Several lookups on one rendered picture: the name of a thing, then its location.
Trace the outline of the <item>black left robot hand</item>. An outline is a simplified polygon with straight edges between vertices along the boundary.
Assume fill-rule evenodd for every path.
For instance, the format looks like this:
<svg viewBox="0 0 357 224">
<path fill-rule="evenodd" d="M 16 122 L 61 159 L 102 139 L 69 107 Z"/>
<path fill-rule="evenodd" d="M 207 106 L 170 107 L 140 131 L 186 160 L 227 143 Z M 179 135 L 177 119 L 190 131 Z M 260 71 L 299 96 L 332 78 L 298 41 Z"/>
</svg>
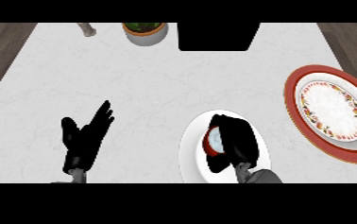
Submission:
<svg viewBox="0 0 357 224">
<path fill-rule="evenodd" d="M 71 117 L 62 119 L 63 145 L 66 148 L 63 159 L 65 174 L 75 168 L 90 171 L 102 141 L 115 120 L 112 113 L 111 102 L 105 101 L 90 123 L 81 128 L 77 127 Z"/>
</svg>

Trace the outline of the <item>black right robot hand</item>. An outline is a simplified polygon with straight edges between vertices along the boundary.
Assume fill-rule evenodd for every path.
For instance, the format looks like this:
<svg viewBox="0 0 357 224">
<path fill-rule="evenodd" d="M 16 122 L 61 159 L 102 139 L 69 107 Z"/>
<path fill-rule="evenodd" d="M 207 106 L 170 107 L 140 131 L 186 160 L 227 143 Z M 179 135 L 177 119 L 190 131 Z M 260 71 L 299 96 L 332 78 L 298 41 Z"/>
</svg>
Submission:
<svg viewBox="0 0 357 224">
<path fill-rule="evenodd" d="M 258 142 L 249 123 L 227 115 L 215 114 L 209 122 L 209 129 L 218 129 L 223 152 L 207 156 L 208 167 L 212 173 L 220 173 L 229 165 L 249 163 L 257 166 L 260 158 Z"/>
</svg>

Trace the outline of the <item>plain white plate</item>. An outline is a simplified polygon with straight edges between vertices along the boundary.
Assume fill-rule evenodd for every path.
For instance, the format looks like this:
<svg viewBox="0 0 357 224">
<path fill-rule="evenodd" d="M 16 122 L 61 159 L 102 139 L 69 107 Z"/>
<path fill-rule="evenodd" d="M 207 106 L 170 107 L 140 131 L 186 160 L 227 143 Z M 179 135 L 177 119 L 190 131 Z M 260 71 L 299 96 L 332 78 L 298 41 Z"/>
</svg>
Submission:
<svg viewBox="0 0 357 224">
<path fill-rule="evenodd" d="M 208 167 L 202 139 L 215 114 L 224 114 L 230 117 L 243 119 L 238 113 L 224 110 L 207 111 L 193 118 L 181 137 L 179 150 L 180 172 L 186 183 L 238 183 L 236 170 L 232 165 L 229 165 L 220 173 L 212 173 Z M 266 140 L 254 125 L 251 125 L 251 128 L 258 142 L 260 158 L 257 166 L 249 169 L 249 172 L 254 173 L 261 169 L 269 169 L 271 171 Z"/>
</svg>

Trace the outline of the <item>white floral rimmed plate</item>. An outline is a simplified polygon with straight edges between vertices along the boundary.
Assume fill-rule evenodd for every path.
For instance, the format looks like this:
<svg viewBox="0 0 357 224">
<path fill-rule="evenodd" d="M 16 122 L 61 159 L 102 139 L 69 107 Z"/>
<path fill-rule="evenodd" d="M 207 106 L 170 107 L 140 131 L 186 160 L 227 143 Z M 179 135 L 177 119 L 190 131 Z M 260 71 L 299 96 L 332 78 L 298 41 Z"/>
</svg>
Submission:
<svg viewBox="0 0 357 224">
<path fill-rule="evenodd" d="M 311 73 L 294 89 L 308 128 L 335 146 L 357 149 L 357 87 L 332 74 Z"/>
</svg>

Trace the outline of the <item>red round placemat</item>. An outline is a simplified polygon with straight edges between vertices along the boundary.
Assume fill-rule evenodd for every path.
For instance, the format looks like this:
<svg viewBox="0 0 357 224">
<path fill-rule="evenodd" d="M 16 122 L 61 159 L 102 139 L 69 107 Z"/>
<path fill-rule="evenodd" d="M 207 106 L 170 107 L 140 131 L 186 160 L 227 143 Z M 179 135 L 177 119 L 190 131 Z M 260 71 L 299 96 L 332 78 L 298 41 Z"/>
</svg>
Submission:
<svg viewBox="0 0 357 224">
<path fill-rule="evenodd" d="M 310 74 L 313 73 L 328 73 L 330 75 L 335 75 L 336 77 L 345 79 L 356 87 L 357 87 L 357 78 L 350 75 L 347 72 L 342 70 L 313 64 L 313 65 L 305 65 L 294 70 L 291 73 L 286 82 L 285 82 L 285 106 L 286 106 L 286 111 L 289 113 L 289 117 L 294 121 L 294 125 L 304 135 L 305 139 L 310 141 L 310 143 L 333 158 L 338 160 L 357 164 L 357 150 L 350 150 L 345 148 L 341 148 L 335 146 L 332 143 L 329 143 L 311 130 L 308 127 L 301 114 L 298 112 L 298 107 L 295 106 L 295 86 L 298 81 Z"/>
</svg>

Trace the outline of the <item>black appliance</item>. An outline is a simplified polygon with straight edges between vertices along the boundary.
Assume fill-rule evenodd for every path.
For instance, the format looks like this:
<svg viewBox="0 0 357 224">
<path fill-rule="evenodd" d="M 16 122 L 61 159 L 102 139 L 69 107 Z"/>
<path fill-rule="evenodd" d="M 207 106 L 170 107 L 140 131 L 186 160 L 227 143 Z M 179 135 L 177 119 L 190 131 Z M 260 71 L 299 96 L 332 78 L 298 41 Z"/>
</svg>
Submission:
<svg viewBox="0 0 357 224">
<path fill-rule="evenodd" d="M 177 24 L 179 49 L 181 51 L 246 51 L 260 23 Z"/>
</svg>

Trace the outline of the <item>potted green plant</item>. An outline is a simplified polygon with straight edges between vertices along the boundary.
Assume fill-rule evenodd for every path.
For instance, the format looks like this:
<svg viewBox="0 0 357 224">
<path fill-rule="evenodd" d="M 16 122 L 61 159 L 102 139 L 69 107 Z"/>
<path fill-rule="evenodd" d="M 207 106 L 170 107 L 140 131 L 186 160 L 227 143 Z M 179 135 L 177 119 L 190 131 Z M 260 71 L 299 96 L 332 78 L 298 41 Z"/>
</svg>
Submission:
<svg viewBox="0 0 357 224">
<path fill-rule="evenodd" d="M 146 32 L 133 31 L 127 26 L 122 26 L 128 41 L 137 46 L 152 46 L 159 43 L 168 32 L 168 24 L 161 23 L 155 29 Z"/>
</svg>

